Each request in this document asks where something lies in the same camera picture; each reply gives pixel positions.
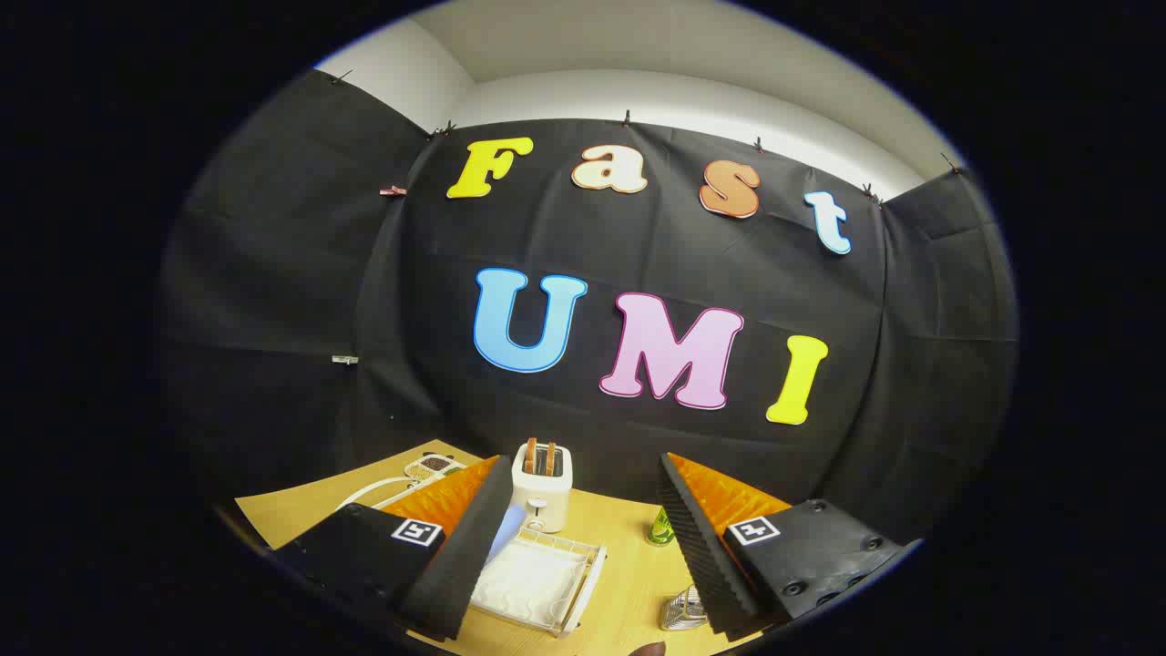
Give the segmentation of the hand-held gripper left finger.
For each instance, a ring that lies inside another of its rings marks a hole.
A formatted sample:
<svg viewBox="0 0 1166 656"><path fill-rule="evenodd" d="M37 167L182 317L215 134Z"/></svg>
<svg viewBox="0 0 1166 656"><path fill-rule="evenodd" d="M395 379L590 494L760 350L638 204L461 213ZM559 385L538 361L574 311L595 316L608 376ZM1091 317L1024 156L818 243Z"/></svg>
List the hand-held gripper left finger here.
<svg viewBox="0 0 1166 656"><path fill-rule="evenodd" d="M493 456L374 509L347 503L271 551L271 563L370 630L457 639L511 506Z"/></svg>

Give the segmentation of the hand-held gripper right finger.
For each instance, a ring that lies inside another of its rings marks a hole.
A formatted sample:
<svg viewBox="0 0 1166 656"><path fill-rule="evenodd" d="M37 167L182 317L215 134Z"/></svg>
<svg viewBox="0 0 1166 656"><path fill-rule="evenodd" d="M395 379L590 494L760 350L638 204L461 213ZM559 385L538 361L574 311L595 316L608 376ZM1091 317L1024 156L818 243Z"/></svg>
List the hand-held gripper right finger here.
<svg viewBox="0 0 1166 656"><path fill-rule="evenodd" d="M660 456L658 491L712 632L733 641L805 630L922 546L833 501L791 505L679 454Z"/></svg>

